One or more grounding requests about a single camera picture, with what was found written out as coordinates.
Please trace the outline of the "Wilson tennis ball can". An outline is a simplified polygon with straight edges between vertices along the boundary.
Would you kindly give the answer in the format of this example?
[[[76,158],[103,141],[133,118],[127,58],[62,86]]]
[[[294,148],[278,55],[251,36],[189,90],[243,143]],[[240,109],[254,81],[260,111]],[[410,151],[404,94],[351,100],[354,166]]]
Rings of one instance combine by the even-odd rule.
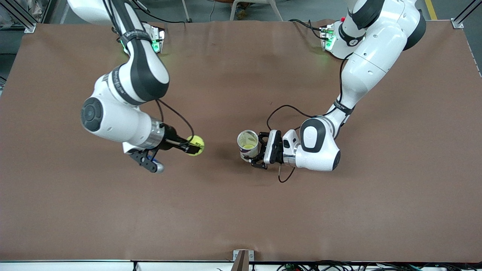
[[[236,142],[239,147],[239,152],[241,158],[248,162],[250,158],[253,158],[259,154],[259,141],[258,141],[258,134],[252,130],[244,130],[239,133],[236,138]],[[251,150],[243,149],[243,145],[245,144],[253,144],[256,147]]]

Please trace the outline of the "grey metal mount bracket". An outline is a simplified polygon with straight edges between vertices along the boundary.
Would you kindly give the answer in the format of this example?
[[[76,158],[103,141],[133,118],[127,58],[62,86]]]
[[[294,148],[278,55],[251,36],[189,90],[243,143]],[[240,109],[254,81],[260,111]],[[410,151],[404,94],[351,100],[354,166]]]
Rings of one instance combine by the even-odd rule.
[[[255,271],[255,251],[238,249],[233,251],[233,265],[231,271]]]

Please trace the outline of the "white stool frame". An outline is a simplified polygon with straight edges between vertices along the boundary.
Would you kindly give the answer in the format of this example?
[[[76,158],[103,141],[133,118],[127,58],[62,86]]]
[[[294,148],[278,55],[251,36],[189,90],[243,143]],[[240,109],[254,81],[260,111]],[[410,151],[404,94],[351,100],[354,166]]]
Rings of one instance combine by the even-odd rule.
[[[283,21],[283,18],[281,16],[281,14],[279,13],[279,10],[276,6],[275,0],[234,0],[234,2],[232,4],[232,7],[231,7],[231,12],[230,12],[230,21],[234,20],[236,7],[241,2],[259,3],[259,4],[263,4],[263,5],[270,5],[272,10],[274,11],[274,14],[276,15],[277,19],[279,19],[279,21]]]

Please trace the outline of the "aluminium frame profile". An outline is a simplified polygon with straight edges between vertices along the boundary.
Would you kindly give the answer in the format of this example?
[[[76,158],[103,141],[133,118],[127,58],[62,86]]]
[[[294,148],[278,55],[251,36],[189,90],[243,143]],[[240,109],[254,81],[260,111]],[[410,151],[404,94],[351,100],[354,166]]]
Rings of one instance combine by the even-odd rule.
[[[26,0],[0,0],[0,30],[32,33],[37,20],[29,13]]]
[[[463,21],[469,17],[480,5],[482,0],[472,0],[455,18],[451,18],[454,29],[463,29]]]

